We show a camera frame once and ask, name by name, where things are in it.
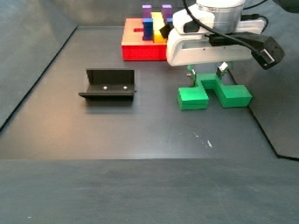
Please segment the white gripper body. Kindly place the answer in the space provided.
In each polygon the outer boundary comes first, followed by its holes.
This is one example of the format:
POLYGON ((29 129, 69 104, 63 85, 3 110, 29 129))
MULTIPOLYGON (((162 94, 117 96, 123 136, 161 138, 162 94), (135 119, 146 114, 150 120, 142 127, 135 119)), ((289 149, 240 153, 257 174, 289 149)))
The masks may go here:
MULTIPOLYGON (((242 8, 190 8, 191 14, 217 32, 261 34, 266 22, 260 19, 242 21, 242 8)), ((173 14, 173 29, 167 39, 166 58, 171 66, 250 60, 252 51, 242 45, 213 46, 213 33, 193 22, 187 10, 173 14)))

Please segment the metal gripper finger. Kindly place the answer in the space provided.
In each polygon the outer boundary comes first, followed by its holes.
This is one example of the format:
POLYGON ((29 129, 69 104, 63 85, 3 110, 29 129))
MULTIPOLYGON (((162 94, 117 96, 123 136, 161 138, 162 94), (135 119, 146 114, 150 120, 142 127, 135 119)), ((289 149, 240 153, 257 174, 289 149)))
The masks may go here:
POLYGON ((224 62, 220 66, 218 66, 218 71, 217 71, 217 75, 220 76, 220 78, 222 78, 226 74, 230 73, 230 69, 233 67, 233 63, 232 62, 224 62))
POLYGON ((187 66, 187 77, 191 80, 191 87, 195 87, 195 85, 197 85, 197 70, 194 68, 194 65, 187 66))

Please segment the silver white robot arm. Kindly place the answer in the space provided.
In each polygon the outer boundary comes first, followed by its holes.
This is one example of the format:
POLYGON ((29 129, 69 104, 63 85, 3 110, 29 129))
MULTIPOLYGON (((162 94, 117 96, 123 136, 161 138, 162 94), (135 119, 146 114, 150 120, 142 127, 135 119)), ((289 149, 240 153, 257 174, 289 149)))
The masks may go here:
POLYGON ((161 30, 167 37, 166 59, 173 67, 187 66, 194 85, 195 64, 232 62, 253 58, 252 50, 240 43, 213 44, 214 33, 261 34, 268 22, 260 17, 242 19, 246 0, 197 0, 173 14, 173 22, 161 30))

